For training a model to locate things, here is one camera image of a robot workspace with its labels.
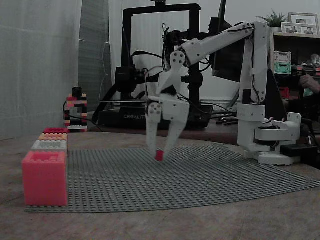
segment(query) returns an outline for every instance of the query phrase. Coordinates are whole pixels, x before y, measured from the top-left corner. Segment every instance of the stacked lego bricks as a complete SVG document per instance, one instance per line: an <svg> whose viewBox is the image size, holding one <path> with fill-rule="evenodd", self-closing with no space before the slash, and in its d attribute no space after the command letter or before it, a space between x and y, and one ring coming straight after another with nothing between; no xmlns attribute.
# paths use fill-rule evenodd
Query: stacked lego bricks
<svg viewBox="0 0 320 240"><path fill-rule="evenodd" d="M46 128L22 160L26 205L67 205L67 132Z"/></svg>
<svg viewBox="0 0 320 240"><path fill-rule="evenodd" d="M281 75L292 74L292 54L290 51L274 52L274 73Z"/></svg>
<svg viewBox="0 0 320 240"><path fill-rule="evenodd" d="M68 129L68 133L88 132L87 123L87 103L88 98L86 94L82 94L81 97L75 97L70 94L66 98L66 107L64 108L64 125ZM81 118L83 119L70 119L70 109L80 108Z"/></svg>

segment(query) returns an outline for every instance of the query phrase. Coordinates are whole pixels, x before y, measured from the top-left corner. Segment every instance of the potted plant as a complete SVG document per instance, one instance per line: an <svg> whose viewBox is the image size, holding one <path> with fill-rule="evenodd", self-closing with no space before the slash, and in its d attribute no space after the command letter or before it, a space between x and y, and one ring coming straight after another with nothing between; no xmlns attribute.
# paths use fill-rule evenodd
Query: potted plant
<svg viewBox="0 0 320 240"><path fill-rule="evenodd" d="M285 22L287 18L285 15L280 13L279 15L272 9L272 14L266 17L256 16L257 18L263 19L268 23L268 26L271 28L273 33L281 33L281 23Z"/></svg>

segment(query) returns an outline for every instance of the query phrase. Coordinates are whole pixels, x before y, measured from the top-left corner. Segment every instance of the black 3d printer frame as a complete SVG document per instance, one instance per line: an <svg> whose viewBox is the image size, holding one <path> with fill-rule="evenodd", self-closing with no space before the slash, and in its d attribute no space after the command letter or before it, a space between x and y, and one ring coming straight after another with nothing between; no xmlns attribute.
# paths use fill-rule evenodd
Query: black 3d printer frame
<svg viewBox="0 0 320 240"><path fill-rule="evenodd" d="M157 2L155 6L127 8L123 10L123 29L122 29L122 52L121 66L129 67L130 61L128 55L131 56L131 39L132 39L132 18L134 15L169 13L169 12L189 12L189 37L191 39L198 38L200 34L200 10L201 7L197 3L190 4L174 4L166 5L165 2ZM196 105L199 104L200 87L203 79L197 77L201 75L200 64L197 63L189 68L189 99ZM121 100L130 99L130 93L121 93Z"/></svg>

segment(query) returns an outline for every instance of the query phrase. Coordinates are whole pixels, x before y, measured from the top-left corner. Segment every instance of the picture frame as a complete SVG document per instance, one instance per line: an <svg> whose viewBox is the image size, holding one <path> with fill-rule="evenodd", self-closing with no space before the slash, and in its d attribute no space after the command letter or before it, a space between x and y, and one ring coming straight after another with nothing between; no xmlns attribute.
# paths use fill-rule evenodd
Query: picture frame
<svg viewBox="0 0 320 240"><path fill-rule="evenodd" d="M319 20L318 15L315 13L299 13L299 12L289 12L288 22L295 24L307 24L315 25L316 31L319 33Z"/></svg>
<svg viewBox="0 0 320 240"><path fill-rule="evenodd" d="M293 22L282 22L281 23L282 33L287 34L306 34L318 36L319 31L316 25L293 23Z"/></svg>

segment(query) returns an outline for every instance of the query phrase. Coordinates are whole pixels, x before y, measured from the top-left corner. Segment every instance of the pink lego box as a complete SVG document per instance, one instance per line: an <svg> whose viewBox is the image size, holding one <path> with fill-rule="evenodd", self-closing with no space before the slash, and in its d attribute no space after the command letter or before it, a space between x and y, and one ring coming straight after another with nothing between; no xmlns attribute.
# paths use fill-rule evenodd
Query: pink lego box
<svg viewBox="0 0 320 240"><path fill-rule="evenodd" d="M30 151L22 160L22 178L26 205L67 205L65 152Z"/></svg>
<svg viewBox="0 0 320 240"><path fill-rule="evenodd" d="M68 129L64 127L47 127L43 131L44 134L66 134Z"/></svg>

